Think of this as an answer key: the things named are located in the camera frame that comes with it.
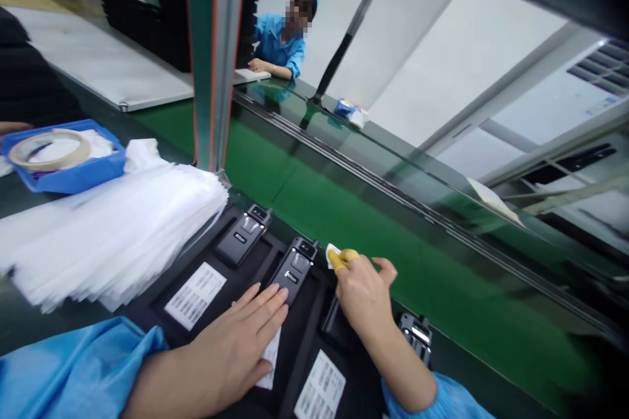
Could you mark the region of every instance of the white paper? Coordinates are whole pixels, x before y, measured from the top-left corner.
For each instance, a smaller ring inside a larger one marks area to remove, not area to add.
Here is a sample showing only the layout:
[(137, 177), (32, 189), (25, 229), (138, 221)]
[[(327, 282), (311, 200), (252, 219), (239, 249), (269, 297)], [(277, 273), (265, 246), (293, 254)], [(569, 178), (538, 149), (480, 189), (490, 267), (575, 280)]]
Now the white paper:
[(179, 324), (190, 331), (216, 297), (227, 278), (203, 262), (164, 307)]
[(262, 358), (264, 360), (268, 360), (273, 365), (273, 370), (267, 376), (264, 376), (256, 386), (260, 388), (265, 388), (266, 390), (273, 389), (273, 377), (275, 376), (275, 364), (277, 363), (277, 351), (280, 349), (280, 333), (282, 332), (282, 328), (277, 331), (275, 337), (273, 337), (271, 343), (264, 349), (262, 353)]
[(335, 251), (337, 254), (340, 254), (341, 251), (334, 244), (328, 244), (328, 246), (326, 247), (326, 260), (328, 261), (328, 268), (330, 270), (334, 270), (334, 265), (332, 265), (330, 257), (328, 256), (328, 252), (330, 252), (331, 250)]
[(298, 419), (332, 419), (345, 389), (345, 377), (330, 358), (319, 350), (299, 399), (295, 405)]
[(511, 209), (509, 209), (509, 207), (505, 204), (505, 202), (502, 201), (502, 199), (496, 194), (496, 192), (469, 177), (467, 177), (467, 181), (470, 183), (470, 185), (472, 185), (472, 188), (476, 191), (481, 200), (483, 200), (487, 205), (491, 206), (493, 209), (502, 213), (504, 216), (508, 217), (520, 226), (524, 227), (518, 215), (511, 211)]

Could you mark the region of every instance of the white wall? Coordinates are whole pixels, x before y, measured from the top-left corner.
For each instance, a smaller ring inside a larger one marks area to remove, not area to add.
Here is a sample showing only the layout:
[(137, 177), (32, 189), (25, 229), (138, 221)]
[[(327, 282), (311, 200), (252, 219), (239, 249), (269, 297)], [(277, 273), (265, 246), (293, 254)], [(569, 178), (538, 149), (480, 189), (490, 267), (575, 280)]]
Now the white wall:
[(371, 120), (421, 145), (566, 22), (524, 0), (452, 0)]
[[(288, 0), (259, 0), (258, 14), (282, 14)], [(361, 0), (320, 0), (306, 38), (301, 79), (317, 86)], [(449, 0), (373, 0), (328, 95), (370, 107)]]

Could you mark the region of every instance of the blue sleeve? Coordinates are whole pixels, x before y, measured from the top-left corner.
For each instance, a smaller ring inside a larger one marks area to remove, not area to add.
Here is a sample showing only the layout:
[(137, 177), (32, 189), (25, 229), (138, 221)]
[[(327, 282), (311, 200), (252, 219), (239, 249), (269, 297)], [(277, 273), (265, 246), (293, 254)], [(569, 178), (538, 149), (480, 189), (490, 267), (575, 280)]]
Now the blue sleeve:
[(264, 27), (267, 24), (267, 19), (269, 15), (265, 14), (260, 16), (256, 22), (256, 41), (262, 41), (262, 33), (264, 31)]
[(0, 358), (3, 418), (116, 418), (143, 358), (168, 349), (159, 327), (126, 318), (42, 340)]
[(293, 73), (292, 79), (295, 80), (301, 75), (301, 63), (306, 55), (306, 42), (301, 40), (291, 51), (291, 56), (286, 62), (286, 68)]
[(432, 405), (421, 412), (408, 413), (395, 400), (382, 380), (382, 390), (391, 419), (493, 419), (462, 385), (439, 373), (434, 373), (437, 396)]

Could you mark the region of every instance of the blue container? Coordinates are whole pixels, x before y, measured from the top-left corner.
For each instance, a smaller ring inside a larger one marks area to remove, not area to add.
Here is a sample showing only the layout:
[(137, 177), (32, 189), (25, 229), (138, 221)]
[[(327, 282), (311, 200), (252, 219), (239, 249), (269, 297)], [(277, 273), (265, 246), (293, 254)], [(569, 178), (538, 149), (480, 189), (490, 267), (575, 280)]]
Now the blue container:
[(9, 151), (17, 143), (37, 134), (51, 132), (53, 129), (69, 129), (85, 131), (93, 129), (113, 143), (113, 154), (107, 157), (89, 159), (75, 167), (34, 178), (26, 169), (13, 166), (15, 172), (33, 193), (57, 192), (75, 194), (89, 190), (96, 185), (120, 177), (124, 173), (124, 147), (109, 130), (99, 126), (94, 120), (74, 121), (65, 124), (48, 126), (28, 131), (20, 131), (5, 135), (2, 143), (2, 154), (9, 158)]

